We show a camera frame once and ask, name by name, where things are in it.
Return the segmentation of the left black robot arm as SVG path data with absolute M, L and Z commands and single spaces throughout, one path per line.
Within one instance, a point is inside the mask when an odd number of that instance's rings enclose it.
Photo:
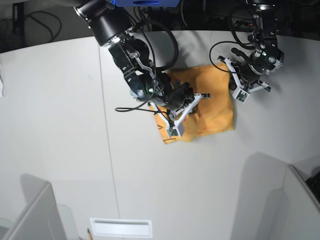
M 245 4 L 235 6 L 228 12 L 227 23 L 235 40 L 233 43 L 252 53 L 248 56 L 238 48 L 232 48 L 231 52 L 243 61 L 231 62 L 235 70 L 226 72 L 235 74 L 247 92 L 269 92 L 271 87 L 262 77 L 277 71 L 283 65 L 284 53 L 278 47 L 278 20 L 275 16 L 276 8 L 280 5 L 280 0 L 247 0 Z M 233 16 L 238 11 L 247 11 L 252 17 L 253 31 L 248 36 L 247 43 L 238 38 L 233 24 Z

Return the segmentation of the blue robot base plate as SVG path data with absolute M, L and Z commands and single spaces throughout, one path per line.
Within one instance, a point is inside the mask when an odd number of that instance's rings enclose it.
M 111 0 L 117 7 L 176 7 L 180 0 Z

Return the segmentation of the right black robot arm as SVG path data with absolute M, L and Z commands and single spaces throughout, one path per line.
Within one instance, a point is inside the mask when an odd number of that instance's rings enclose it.
M 174 111 L 187 105 L 194 107 L 197 100 L 211 97 L 209 93 L 195 93 L 188 82 L 172 84 L 165 71 L 178 60 L 179 46 L 171 30 L 162 23 L 154 20 L 135 22 L 124 8 L 106 0 L 86 0 L 73 9 L 87 23 L 98 44 L 108 49 L 132 97 L 140 102 L 136 110 L 155 103 Z M 172 42 L 173 57 L 164 66 L 156 65 L 155 51 L 148 38 L 141 40 L 131 34 L 148 24 L 158 25 Z

